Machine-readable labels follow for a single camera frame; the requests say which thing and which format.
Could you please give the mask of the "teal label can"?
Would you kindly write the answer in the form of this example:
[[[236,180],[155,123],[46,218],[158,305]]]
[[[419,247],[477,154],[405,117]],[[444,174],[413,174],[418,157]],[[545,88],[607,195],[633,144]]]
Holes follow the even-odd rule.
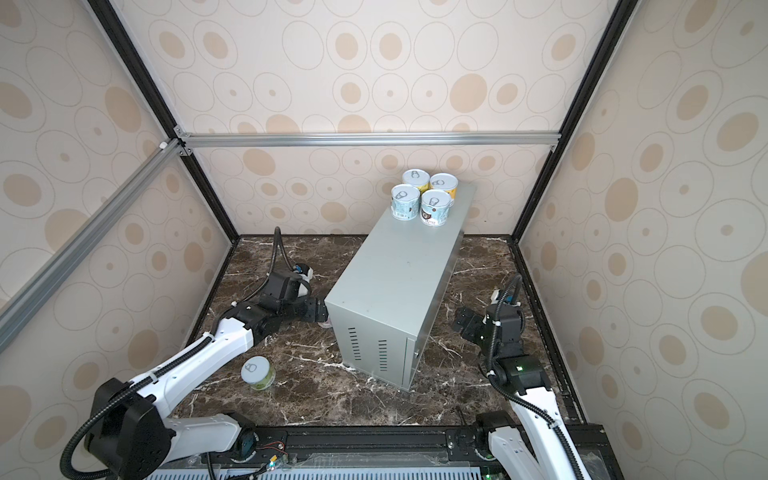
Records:
[[[443,226],[448,219],[452,197],[443,190],[428,190],[421,195],[420,218],[430,227]]]

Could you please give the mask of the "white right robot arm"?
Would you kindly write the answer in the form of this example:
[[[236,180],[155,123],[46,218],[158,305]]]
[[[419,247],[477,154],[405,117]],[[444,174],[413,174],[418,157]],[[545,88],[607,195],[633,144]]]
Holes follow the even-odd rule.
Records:
[[[520,306],[498,302],[483,314],[461,307],[453,329],[480,348],[481,373],[521,423],[512,426],[501,412],[479,416],[478,455],[499,462],[511,479],[588,479],[548,375],[535,357],[524,353]]]

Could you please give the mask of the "light blue label can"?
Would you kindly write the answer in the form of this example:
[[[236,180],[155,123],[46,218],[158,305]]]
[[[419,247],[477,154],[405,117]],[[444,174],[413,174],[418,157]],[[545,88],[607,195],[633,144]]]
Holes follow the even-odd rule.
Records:
[[[420,190],[409,184],[399,184],[391,190],[391,213],[400,221],[410,221],[419,215]]]

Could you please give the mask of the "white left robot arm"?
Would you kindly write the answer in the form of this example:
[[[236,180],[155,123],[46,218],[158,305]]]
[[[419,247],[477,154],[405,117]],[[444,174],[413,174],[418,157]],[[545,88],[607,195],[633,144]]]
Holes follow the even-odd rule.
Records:
[[[171,415],[196,387],[282,324],[326,321],[328,310],[312,293],[312,277],[303,263],[289,274],[270,274],[258,293],[235,303],[211,331],[171,359],[129,381],[103,383],[90,418],[62,451],[61,473],[68,479],[145,479],[168,462],[194,455],[224,452],[250,459],[258,436],[244,416]]]

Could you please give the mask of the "yellow orange label can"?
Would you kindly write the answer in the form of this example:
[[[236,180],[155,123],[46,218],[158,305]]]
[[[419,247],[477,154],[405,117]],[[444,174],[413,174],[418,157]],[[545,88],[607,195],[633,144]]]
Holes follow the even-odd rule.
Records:
[[[431,190],[444,191],[450,195],[451,200],[454,200],[459,181],[452,174],[437,173],[430,177],[429,185]]]

